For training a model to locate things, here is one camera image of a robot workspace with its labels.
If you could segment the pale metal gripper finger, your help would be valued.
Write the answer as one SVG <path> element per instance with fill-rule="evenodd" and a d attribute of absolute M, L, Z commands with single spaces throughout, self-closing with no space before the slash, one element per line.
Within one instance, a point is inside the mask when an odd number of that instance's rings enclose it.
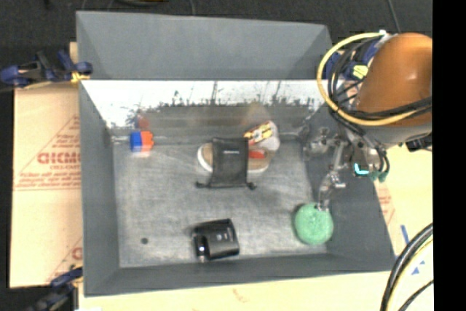
<path fill-rule="evenodd" d="M 341 136 L 329 127 L 319 127 L 310 131 L 304 140 L 303 156 L 307 159 L 326 154 L 341 143 Z"/>
<path fill-rule="evenodd" d="M 317 194 L 317 209 L 329 210 L 333 192 L 347 187 L 347 182 L 342 177 L 342 174 L 347 169 L 345 163 L 341 165 L 330 165 L 328 172 L 320 182 Z"/>

